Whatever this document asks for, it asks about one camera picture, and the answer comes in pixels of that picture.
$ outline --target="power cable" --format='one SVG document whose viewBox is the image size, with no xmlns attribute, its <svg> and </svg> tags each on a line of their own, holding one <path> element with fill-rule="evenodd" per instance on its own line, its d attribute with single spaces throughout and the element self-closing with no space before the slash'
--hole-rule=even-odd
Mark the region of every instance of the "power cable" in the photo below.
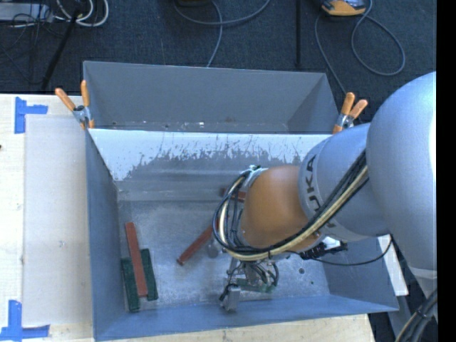
<svg viewBox="0 0 456 342">
<path fill-rule="evenodd" d="M 189 21 L 192 21 L 193 23 L 196 23 L 196 24 L 203 24 L 203 25 L 207 25 L 207 26 L 220 26 L 220 25 L 228 25 L 228 24 L 237 24 L 237 23 L 242 23 L 244 21 L 248 21 L 249 19 L 251 18 L 254 18 L 255 16 L 257 16 L 258 14 L 260 14 L 263 10 L 265 10 L 265 8 L 268 6 L 269 2 L 271 0 L 266 0 L 266 2 L 264 3 L 264 5 L 258 9 L 257 11 L 255 11 L 253 14 L 250 14 L 248 16 L 245 16 L 244 18 L 239 18 L 239 19 L 233 19 L 233 20 L 228 20 L 228 21 L 200 21 L 200 20 L 195 20 L 195 19 L 192 19 L 186 15 L 184 15 L 178 8 L 177 8 L 177 4 L 175 2 L 174 4 L 174 8 L 175 10 L 178 12 L 178 14 L 182 17 L 182 18 L 185 18 Z"/>
<path fill-rule="evenodd" d="M 219 49 L 219 46 L 220 46 L 220 42 L 222 40 L 222 28 L 223 26 L 226 26 L 228 24 L 238 24 L 238 23 L 242 23 L 242 22 L 245 22 L 245 21 L 248 21 L 249 19 L 252 19 L 254 18 L 255 16 L 257 16 L 258 14 L 260 14 L 263 10 L 265 10 L 265 8 L 268 6 L 269 2 L 271 0 L 266 0 L 266 2 L 264 3 L 264 5 L 258 9 L 257 11 L 255 11 L 253 14 L 250 14 L 248 16 L 245 16 L 243 18 L 239 18 L 239 19 L 233 19 L 233 20 L 229 20 L 229 21 L 223 21 L 222 19 L 222 13 L 220 12 L 220 9 L 219 7 L 215 4 L 215 2 L 213 0 L 211 0 L 211 3 L 212 5 L 214 6 L 214 8 L 217 10 L 217 15 L 219 17 L 219 21 L 199 21 L 199 20 L 196 20 L 196 19 L 192 19 L 190 18 L 189 16 L 186 16 L 185 14 L 183 14 L 177 7 L 177 2 L 174 1 L 174 8 L 176 10 L 176 12 L 184 19 L 187 19 L 188 21 L 191 21 L 193 23 L 196 23 L 196 24 L 202 24 L 202 25 L 205 25 L 205 26 L 219 26 L 220 27 L 220 30 L 219 30 L 219 38 L 217 40 L 217 44 L 215 46 L 215 49 L 214 49 L 214 52 L 211 56 L 211 58 L 209 59 L 209 63 L 206 65 L 206 67 L 210 67 L 211 64 L 212 64 L 212 61 L 214 60 L 214 57 Z"/>
<path fill-rule="evenodd" d="M 363 65 L 365 68 L 367 68 L 370 72 L 372 73 L 375 73 L 377 75 L 380 75 L 380 76 L 394 76 L 394 75 L 397 75 L 399 72 L 401 72 L 403 69 L 404 69 L 404 66 L 405 66 L 405 52 L 404 52 L 404 49 L 403 47 L 401 46 L 399 40 L 394 36 L 393 33 L 391 33 L 391 31 L 389 31 L 384 25 L 382 25 L 382 23 L 380 23 L 379 21 L 375 20 L 374 18 L 371 18 L 369 15 L 369 13 L 371 12 L 371 9 L 372 9 L 372 0 L 368 0 L 368 8 L 366 9 L 365 13 L 362 14 L 362 17 L 359 19 L 359 21 L 356 23 L 355 27 L 353 28 L 352 32 L 351 32 L 351 50 L 353 52 L 353 54 L 355 55 L 355 57 L 358 59 L 358 61 L 361 63 L 361 65 Z M 342 85 L 342 82 L 339 80 L 336 72 L 334 71 L 332 65 L 329 63 L 329 60 L 328 58 L 326 57 L 326 54 L 324 53 L 323 51 L 323 48 L 321 46 L 321 43 L 320 43 L 320 39 L 318 37 L 318 21 L 320 20 L 320 18 L 324 15 L 324 13 L 320 13 L 320 15 L 317 16 L 316 20 L 315 20 L 315 25 L 314 25 L 314 32 L 315 32 L 315 38 L 316 38 L 316 42 L 317 42 L 317 45 L 318 45 L 318 49 L 320 50 L 320 53 L 321 55 L 323 56 L 325 62 L 326 62 L 326 65 L 328 66 L 328 69 L 331 71 L 331 73 L 333 74 L 333 77 L 336 79 L 337 81 L 337 84 L 339 85 L 339 87 L 341 88 L 342 92 L 344 94 L 346 94 L 346 90 L 345 88 L 343 87 Z M 358 30 L 360 24 L 364 21 L 364 19 L 369 19 L 371 20 L 373 23 L 377 24 L 379 27 L 381 27 L 392 39 L 393 41 L 397 44 L 397 46 L 399 47 L 400 49 L 400 53 L 401 53 L 401 56 L 402 56 L 402 62 L 400 64 L 400 67 L 396 70 L 396 71 L 393 71 L 393 72 L 382 72 L 382 71 L 378 71 L 370 66 L 368 66 L 362 59 L 361 57 L 359 56 L 358 52 L 356 51 L 355 49 L 355 33 L 356 31 Z"/>
</svg>

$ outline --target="table surface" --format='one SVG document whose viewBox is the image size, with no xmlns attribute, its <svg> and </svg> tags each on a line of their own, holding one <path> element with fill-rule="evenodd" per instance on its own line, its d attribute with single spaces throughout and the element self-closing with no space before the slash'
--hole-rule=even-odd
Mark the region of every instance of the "table surface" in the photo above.
<svg viewBox="0 0 456 342">
<path fill-rule="evenodd" d="M 72 114 L 53 95 L 4 94 L 0 95 L 0 327 L 8 324 L 8 300 L 23 301 L 24 285 L 24 203 L 25 158 L 27 132 L 14 134 L 15 97 L 27 100 L 27 105 L 48 106 L 46 116 L 74 120 Z M 81 97 L 72 97 L 76 105 Z M 76 121 L 72 127 L 81 130 Z M 63 187 L 62 191 L 71 191 Z M 61 308 L 78 308 L 68 305 L 64 293 Z M 68 321 L 53 323 L 49 337 L 35 341 L 91 341 L 91 322 Z M 174 334 L 117 341 L 374 341 L 367 315 L 319 318 L 307 321 L 274 323 L 263 326 L 219 329 L 194 333 Z"/>
</svg>

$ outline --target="wooden stick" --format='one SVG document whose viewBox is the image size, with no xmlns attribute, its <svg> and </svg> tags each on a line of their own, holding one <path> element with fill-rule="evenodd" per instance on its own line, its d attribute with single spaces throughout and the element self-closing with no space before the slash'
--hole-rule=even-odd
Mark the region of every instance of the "wooden stick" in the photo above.
<svg viewBox="0 0 456 342">
<path fill-rule="evenodd" d="M 136 234 L 135 223 L 125 223 L 125 231 L 127 233 L 128 249 L 133 263 L 133 271 L 135 273 L 136 288 L 140 298 L 147 296 L 147 283 L 143 269 L 143 261 L 141 259 L 141 251 L 138 244 L 138 236 Z"/>
<path fill-rule="evenodd" d="M 179 256 L 177 263 L 180 266 L 184 266 L 190 257 L 192 257 L 206 242 L 211 239 L 212 236 L 212 225 L 209 225 L 196 240 L 188 246 L 188 248 Z"/>
</svg>

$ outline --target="black cable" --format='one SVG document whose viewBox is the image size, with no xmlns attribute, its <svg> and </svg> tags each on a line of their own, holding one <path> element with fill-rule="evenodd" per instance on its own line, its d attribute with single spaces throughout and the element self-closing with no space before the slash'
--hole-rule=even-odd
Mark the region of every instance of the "black cable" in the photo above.
<svg viewBox="0 0 456 342">
<path fill-rule="evenodd" d="M 3 45 L 0 43 L 0 48 L 4 52 L 4 55 L 11 61 L 11 63 L 14 65 L 16 70 L 21 74 L 21 76 L 30 84 L 30 85 L 37 85 L 41 83 L 43 80 L 40 81 L 32 81 L 30 78 L 27 77 L 27 75 L 22 72 L 21 68 L 19 65 L 15 62 L 15 60 L 8 54 L 8 51 L 3 47 Z"/>
<path fill-rule="evenodd" d="M 388 242 L 388 245 L 387 245 L 385 251 L 383 251 L 376 258 L 370 259 L 370 260 L 364 261 L 364 262 L 356 262 L 356 263 L 353 263 L 353 264 L 342 264 L 342 263 L 339 263 L 339 262 L 330 262 L 330 261 L 326 261 L 326 260 L 323 260 L 323 259 L 317 259 L 316 257 L 310 257 L 309 259 L 311 259 L 313 261 L 321 262 L 323 264 L 330 264 L 330 265 L 335 265 L 335 266 L 360 266 L 360 265 L 366 265 L 366 264 L 371 264 L 371 263 L 373 263 L 375 261 L 378 261 L 379 259 L 384 257 L 386 255 L 386 253 L 388 252 L 388 250 L 390 249 L 392 243 L 393 243 L 393 238 L 391 238 L 390 241 Z M 287 251 L 287 252 L 290 252 L 292 254 L 297 254 L 297 255 L 301 256 L 301 254 L 299 252 L 294 252 L 294 251 Z"/>
</svg>

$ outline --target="wooden block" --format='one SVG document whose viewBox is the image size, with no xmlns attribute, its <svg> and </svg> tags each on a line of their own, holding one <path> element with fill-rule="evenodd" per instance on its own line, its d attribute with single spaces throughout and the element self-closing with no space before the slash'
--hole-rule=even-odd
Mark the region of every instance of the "wooden block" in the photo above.
<svg viewBox="0 0 456 342">
<path fill-rule="evenodd" d="M 157 282 L 155 280 L 152 259 L 150 258 L 149 249 L 141 249 L 142 267 L 144 268 L 145 280 L 147 282 L 147 299 L 148 301 L 158 299 Z"/>
<path fill-rule="evenodd" d="M 128 249 L 133 263 L 133 271 L 135 274 L 136 288 L 140 298 L 147 296 L 147 283 L 145 280 L 143 261 L 141 259 L 141 251 L 138 244 L 138 236 L 136 234 L 135 224 L 132 222 L 125 223 L 125 231 L 127 233 Z"/>
<path fill-rule="evenodd" d="M 140 299 L 138 297 L 138 289 L 136 288 L 133 263 L 131 262 L 131 259 L 125 258 L 120 260 L 120 265 L 122 267 L 123 282 L 125 284 L 125 292 L 127 294 L 128 310 L 139 311 Z"/>
</svg>

